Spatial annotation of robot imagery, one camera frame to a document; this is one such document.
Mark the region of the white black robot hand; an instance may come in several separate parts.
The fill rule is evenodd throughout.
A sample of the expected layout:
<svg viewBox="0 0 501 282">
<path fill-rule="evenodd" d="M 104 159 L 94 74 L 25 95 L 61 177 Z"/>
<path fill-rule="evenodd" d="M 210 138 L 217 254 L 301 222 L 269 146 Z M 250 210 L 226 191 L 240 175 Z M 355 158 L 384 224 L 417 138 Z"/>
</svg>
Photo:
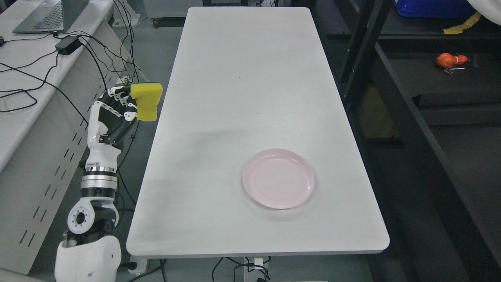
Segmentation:
<svg viewBox="0 0 501 282">
<path fill-rule="evenodd" d="M 90 108 L 87 129 L 89 156 L 86 172 L 116 172 L 123 139 L 138 120 L 132 86 L 115 86 L 104 91 Z"/>
</svg>

